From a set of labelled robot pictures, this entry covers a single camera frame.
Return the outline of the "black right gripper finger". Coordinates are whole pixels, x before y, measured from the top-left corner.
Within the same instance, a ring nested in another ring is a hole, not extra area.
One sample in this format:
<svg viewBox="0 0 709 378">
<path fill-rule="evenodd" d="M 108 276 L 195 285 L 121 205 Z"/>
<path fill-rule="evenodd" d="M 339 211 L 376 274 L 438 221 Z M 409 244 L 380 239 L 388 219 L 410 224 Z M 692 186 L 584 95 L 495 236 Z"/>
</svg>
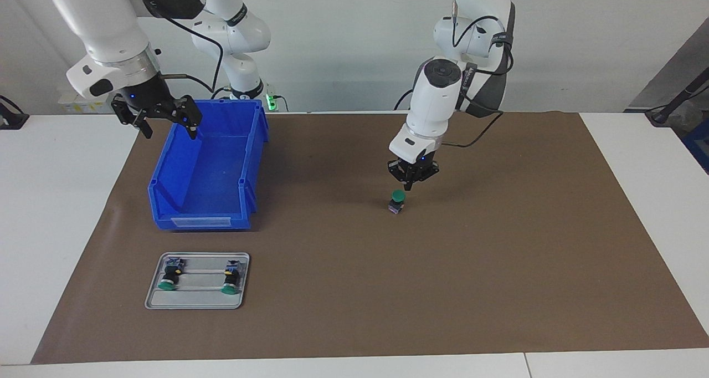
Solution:
<svg viewBox="0 0 709 378">
<path fill-rule="evenodd" d="M 197 138 L 198 127 L 202 123 L 203 115 L 191 96 L 186 95 L 180 99 L 162 103 L 160 113 L 163 119 L 185 128 L 191 140 Z"/>
<path fill-rule="evenodd" d="M 131 125 L 136 128 L 147 140 L 152 138 L 153 130 L 145 120 L 145 113 L 134 114 L 129 104 L 122 96 L 114 96 L 111 103 L 114 114 L 122 125 Z"/>
</svg>

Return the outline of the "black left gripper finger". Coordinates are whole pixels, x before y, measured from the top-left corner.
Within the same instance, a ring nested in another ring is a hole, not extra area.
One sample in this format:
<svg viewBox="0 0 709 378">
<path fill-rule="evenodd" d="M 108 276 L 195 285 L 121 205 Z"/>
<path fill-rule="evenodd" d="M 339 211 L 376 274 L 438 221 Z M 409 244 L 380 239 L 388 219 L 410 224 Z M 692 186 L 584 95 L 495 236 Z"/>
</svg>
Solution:
<svg viewBox="0 0 709 378">
<path fill-rule="evenodd" d="M 406 161 L 388 161 L 387 169 L 390 175 L 403 186 L 404 191 L 411 191 L 410 163 Z"/>
<path fill-rule="evenodd" d="M 410 190 L 416 182 L 426 181 L 439 171 L 440 166 L 438 164 L 428 164 L 426 166 L 412 165 L 410 167 Z"/>
</svg>

